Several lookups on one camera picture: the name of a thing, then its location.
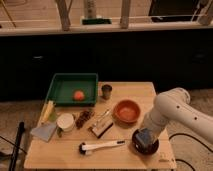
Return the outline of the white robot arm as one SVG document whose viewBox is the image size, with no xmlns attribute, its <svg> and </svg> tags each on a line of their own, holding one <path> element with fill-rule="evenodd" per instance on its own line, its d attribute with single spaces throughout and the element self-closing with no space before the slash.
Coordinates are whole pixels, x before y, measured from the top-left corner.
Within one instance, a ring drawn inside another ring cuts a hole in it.
<svg viewBox="0 0 213 171">
<path fill-rule="evenodd" d="M 213 144 L 213 117 L 189 105 L 190 94 L 183 88 L 174 88 L 159 93 L 153 107 L 142 121 L 142 127 L 159 136 L 170 120 L 175 120 L 193 130 Z"/>
</svg>

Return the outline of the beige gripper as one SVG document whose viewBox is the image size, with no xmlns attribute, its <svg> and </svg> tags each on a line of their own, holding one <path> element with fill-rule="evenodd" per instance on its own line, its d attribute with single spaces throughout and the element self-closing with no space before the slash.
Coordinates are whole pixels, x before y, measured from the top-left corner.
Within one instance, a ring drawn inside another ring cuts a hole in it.
<svg viewBox="0 0 213 171">
<path fill-rule="evenodd" d="M 142 126 L 140 129 L 139 129 L 139 133 L 141 131 L 147 131 L 150 133 L 151 137 L 153 138 L 153 140 L 157 139 L 161 132 L 162 132 L 162 129 L 160 127 L 146 127 L 146 126 Z"/>
</svg>

